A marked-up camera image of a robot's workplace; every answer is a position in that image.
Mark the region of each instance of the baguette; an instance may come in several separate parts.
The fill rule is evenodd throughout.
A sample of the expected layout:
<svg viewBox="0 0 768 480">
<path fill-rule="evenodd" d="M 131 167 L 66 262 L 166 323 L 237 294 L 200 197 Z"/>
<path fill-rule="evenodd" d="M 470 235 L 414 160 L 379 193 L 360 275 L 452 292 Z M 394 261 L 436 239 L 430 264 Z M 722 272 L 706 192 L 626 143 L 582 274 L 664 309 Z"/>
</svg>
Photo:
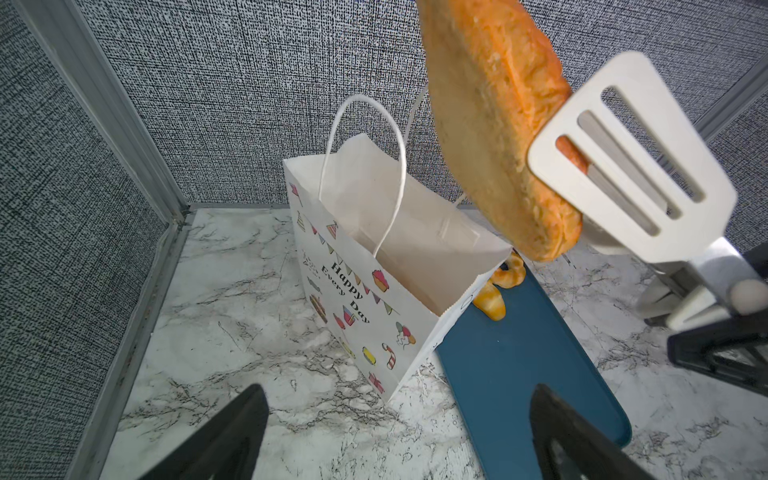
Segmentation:
<svg viewBox="0 0 768 480">
<path fill-rule="evenodd" d="M 449 170 L 525 256 L 573 247 L 581 213 L 528 169 L 536 134 L 571 95 L 547 37 L 516 0 L 417 0 L 435 129 Z M 560 151 L 588 163 L 567 138 Z"/>
</svg>

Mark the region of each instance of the bread loaf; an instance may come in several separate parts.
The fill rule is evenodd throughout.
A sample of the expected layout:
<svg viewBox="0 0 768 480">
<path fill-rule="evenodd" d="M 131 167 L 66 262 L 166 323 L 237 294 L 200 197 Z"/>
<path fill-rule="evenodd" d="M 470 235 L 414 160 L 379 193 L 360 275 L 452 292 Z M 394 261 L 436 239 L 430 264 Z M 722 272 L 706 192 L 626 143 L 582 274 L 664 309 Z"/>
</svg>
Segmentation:
<svg viewBox="0 0 768 480">
<path fill-rule="evenodd" d="M 547 37 L 515 0 L 417 0 L 443 157 L 480 211 L 525 256 L 576 244 L 581 214 L 529 169 L 528 148 L 571 95 Z M 558 148 L 587 161 L 562 137 Z"/>
</svg>

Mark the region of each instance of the white marble tabletop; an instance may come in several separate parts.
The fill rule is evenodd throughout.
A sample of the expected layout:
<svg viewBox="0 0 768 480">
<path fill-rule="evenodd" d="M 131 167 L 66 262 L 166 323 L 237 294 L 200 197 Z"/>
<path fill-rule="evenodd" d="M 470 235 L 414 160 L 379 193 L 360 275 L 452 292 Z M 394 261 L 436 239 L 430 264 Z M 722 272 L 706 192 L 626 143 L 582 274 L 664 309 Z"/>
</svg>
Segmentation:
<svg viewBox="0 0 768 480">
<path fill-rule="evenodd" d="M 768 478 L 768 399 L 669 364 L 669 332 L 631 310 L 643 264 L 578 245 L 528 265 L 629 416 L 634 461 Z M 270 404 L 254 478 L 483 477 L 436 356 L 385 406 L 316 325 L 288 210 L 199 210 L 101 477 L 137 478 L 252 383 Z"/>
</svg>

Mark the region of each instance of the blue tray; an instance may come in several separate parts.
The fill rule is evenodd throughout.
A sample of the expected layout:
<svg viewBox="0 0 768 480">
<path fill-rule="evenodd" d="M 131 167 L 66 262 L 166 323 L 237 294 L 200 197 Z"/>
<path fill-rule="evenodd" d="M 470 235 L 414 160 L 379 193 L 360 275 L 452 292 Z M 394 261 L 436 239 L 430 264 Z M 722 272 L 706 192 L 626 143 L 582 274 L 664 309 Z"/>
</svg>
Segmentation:
<svg viewBox="0 0 768 480">
<path fill-rule="evenodd" d="M 528 420 L 538 383 L 611 441 L 628 444 L 627 414 L 531 271 L 521 285 L 500 290 L 503 320 L 470 305 L 437 349 L 485 477 L 541 478 Z"/>
</svg>

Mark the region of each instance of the white spatula head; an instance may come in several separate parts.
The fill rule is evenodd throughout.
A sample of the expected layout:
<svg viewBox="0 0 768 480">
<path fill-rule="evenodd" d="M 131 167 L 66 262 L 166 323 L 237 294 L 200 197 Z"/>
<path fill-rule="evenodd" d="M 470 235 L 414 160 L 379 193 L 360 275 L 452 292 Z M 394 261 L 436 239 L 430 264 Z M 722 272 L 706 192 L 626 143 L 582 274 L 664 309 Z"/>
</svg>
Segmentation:
<svg viewBox="0 0 768 480">
<path fill-rule="evenodd" d="M 683 175 L 694 191 L 693 198 L 603 103 L 601 94 L 611 87 Z M 602 127 L 623 151 L 622 158 L 611 156 L 614 149 L 603 148 L 599 139 L 580 126 L 584 124 L 579 121 L 581 115 Z M 589 159 L 591 168 L 599 170 L 603 182 L 598 183 L 603 188 L 555 147 L 560 136 L 568 137 Z M 626 168 L 626 158 L 634 169 Z M 528 166 L 552 190 L 648 263 L 688 260 L 703 252 L 723 236 L 736 205 L 736 191 L 728 176 L 650 60 L 636 51 L 613 57 L 568 99 L 531 145 Z M 604 182 L 612 188 L 605 188 Z M 648 185 L 655 192 L 647 193 Z M 623 198 L 617 198 L 617 192 Z M 659 202 L 656 194 L 665 202 Z"/>
</svg>

